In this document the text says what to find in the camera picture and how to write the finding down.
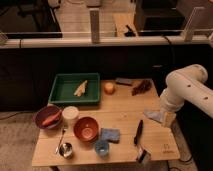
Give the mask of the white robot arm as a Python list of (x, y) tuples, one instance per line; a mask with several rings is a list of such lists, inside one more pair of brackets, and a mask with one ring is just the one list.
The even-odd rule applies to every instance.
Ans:
[(172, 125), (176, 112), (186, 101), (213, 119), (213, 90), (205, 86), (207, 79), (207, 70), (199, 64), (174, 70), (166, 76), (166, 88), (160, 95), (163, 127)]

